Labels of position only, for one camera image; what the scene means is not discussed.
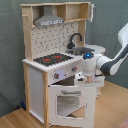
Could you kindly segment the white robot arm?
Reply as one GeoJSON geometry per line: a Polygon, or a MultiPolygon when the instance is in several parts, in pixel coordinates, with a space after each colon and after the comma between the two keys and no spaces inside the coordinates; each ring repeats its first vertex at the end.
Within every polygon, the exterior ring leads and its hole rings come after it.
{"type": "Polygon", "coordinates": [[[113,57],[101,53],[84,53],[81,61],[82,74],[85,77],[92,77],[96,75],[96,70],[100,70],[103,75],[115,75],[128,57],[128,23],[119,30],[118,42],[121,48],[113,57]]]}

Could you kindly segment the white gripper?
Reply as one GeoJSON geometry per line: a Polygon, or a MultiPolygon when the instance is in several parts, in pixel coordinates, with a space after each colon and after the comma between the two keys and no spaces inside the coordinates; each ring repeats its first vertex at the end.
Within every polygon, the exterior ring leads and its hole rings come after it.
{"type": "Polygon", "coordinates": [[[87,78],[87,82],[91,83],[95,80],[96,58],[93,53],[85,53],[81,61],[82,74],[87,78]]]}

